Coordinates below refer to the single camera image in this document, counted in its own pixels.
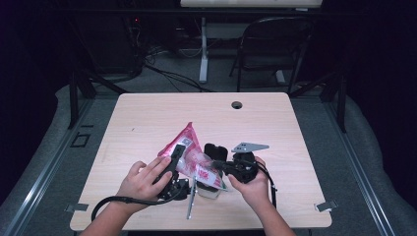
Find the snack bag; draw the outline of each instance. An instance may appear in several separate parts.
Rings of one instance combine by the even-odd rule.
[[[188,177],[196,176],[197,181],[216,189],[227,189],[218,171],[209,167],[212,160],[209,156],[203,153],[192,126],[192,122],[189,122],[186,128],[182,130],[181,133],[157,155],[168,156],[177,145],[183,145],[186,147],[176,167],[178,172]]]

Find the table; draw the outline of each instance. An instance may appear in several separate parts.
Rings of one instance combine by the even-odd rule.
[[[295,8],[307,11],[309,8],[318,9],[323,0],[181,0],[181,7],[187,8]],[[200,83],[208,81],[208,47],[207,47],[207,22],[202,18],[202,64],[200,67]]]
[[[242,103],[240,109],[232,102]],[[188,122],[202,148],[206,143],[232,152],[241,142],[269,145],[257,150],[267,163],[277,187],[277,209],[292,228],[328,227],[329,212],[315,204],[325,201],[297,119],[286,93],[125,93],[114,108],[71,228],[84,230],[102,199],[116,194],[132,164],[151,162]],[[125,230],[230,230],[262,228],[239,192],[223,178],[229,192],[216,200],[196,195],[192,218],[187,220],[188,200],[150,206],[135,213]]]

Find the black chair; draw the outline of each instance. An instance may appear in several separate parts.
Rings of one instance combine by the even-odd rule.
[[[229,74],[231,77],[234,69],[238,68],[237,91],[241,88],[242,70],[291,70],[289,83],[285,84],[290,93],[312,31],[313,22],[301,17],[263,18],[248,25]],[[257,88],[277,86],[275,83]]]

